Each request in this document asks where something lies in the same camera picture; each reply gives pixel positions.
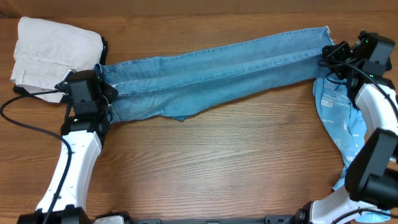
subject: wood grain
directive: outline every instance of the wood grain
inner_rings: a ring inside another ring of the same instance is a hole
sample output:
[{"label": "wood grain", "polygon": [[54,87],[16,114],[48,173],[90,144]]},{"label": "wood grain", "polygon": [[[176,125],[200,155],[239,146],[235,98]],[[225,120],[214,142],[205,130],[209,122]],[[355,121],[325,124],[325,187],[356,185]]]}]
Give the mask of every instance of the wood grain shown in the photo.
[{"label": "wood grain", "polygon": [[[361,29],[398,40],[394,12],[54,20],[105,36],[108,63],[324,25],[337,42],[355,42]],[[17,23],[0,20],[0,102],[15,96],[9,77]],[[397,50],[392,61],[386,77],[398,83]],[[58,132],[64,109],[23,99],[6,113]],[[46,191],[60,142],[3,119],[0,136],[0,223],[15,223],[20,214],[34,211]],[[318,118],[309,80],[210,108],[183,123],[151,118],[115,124],[93,171],[87,212],[93,217],[128,210],[135,218],[164,220],[295,213],[309,200],[327,196],[342,168],[340,152]]]},{"label": "wood grain", "polygon": [[0,0],[0,12],[10,18],[19,18],[22,16],[21,12],[10,2],[10,0]]},{"label": "wood grain", "polygon": [[398,11],[392,0],[2,0],[10,1],[23,16],[103,17],[176,14],[270,12],[374,12]]}]

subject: table surface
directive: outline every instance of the table surface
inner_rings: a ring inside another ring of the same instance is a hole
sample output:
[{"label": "table surface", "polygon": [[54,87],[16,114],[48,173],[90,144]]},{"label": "table surface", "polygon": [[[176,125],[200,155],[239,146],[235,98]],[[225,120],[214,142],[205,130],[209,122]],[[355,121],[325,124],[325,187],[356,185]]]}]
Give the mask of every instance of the table surface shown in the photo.
[{"label": "table surface", "polygon": [[[176,55],[329,25],[353,44],[362,29],[398,40],[395,12],[54,19],[109,41],[107,63]],[[0,103],[9,81],[17,19],[0,19]],[[387,78],[398,83],[398,50]],[[313,80],[210,108],[183,123],[162,117],[111,127],[87,197],[90,217],[127,210],[134,218],[233,218],[292,214],[331,193],[343,163],[320,121]],[[59,132],[65,105],[23,99],[10,117]],[[0,223],[34,211],[50,183],[60,141],[0,120]]]}]

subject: blue patterned cloth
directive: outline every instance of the blue patterned cloth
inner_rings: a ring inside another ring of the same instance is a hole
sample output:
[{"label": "blue patterned cloth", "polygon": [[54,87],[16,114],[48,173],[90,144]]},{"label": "blue patterned cloth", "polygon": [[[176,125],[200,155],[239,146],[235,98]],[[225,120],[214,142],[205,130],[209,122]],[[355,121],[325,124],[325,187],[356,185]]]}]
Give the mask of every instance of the blue patterned cloth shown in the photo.
[{"label": "blue patterned cloth", "polygon": [[[319,117],[340,150],[344,162],[341,178],[333,187],[337,190],[344,185],[348,166],[365,144],[365,120],[360,110],[354,108],[347,97],[345,85],[331,83],[326,78],[317,78],[313,84],[313,94]],[[355,220],[363,223],[379,223],[389,219],[384,215],[367,214]]]}]

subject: denim pant leg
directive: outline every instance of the denim pant leg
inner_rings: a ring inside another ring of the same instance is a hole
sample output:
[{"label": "denim pant leg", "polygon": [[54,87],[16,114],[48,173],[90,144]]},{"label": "denim pant leg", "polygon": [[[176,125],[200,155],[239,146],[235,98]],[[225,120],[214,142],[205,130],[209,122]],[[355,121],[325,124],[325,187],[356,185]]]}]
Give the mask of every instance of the denim pant leg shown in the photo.
[{"label": "denim pant leg", "polygon": [[113,121],[162,115],[183,120],[211,106],[259,91],[324,77],[317,65],[333,44],[327,27],[284,32],[256,40],[169,57],[97,65],[119,91]]}]

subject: folded white cloth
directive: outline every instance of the folded white cloth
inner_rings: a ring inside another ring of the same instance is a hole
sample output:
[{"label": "folded white cloth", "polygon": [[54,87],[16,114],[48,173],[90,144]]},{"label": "folded white cloth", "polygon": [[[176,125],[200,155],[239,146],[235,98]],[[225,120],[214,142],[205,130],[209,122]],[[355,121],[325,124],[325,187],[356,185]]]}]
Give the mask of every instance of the folded white cloth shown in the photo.
[{"label": "folded white cloth", "polygon": [[[18,23],[11,81],[29,93],[53,90],[67,69],[93,69],[103,50],[101,36],[67,24],[22,17]],[[59,103],[61,93],[40,95]]]}]

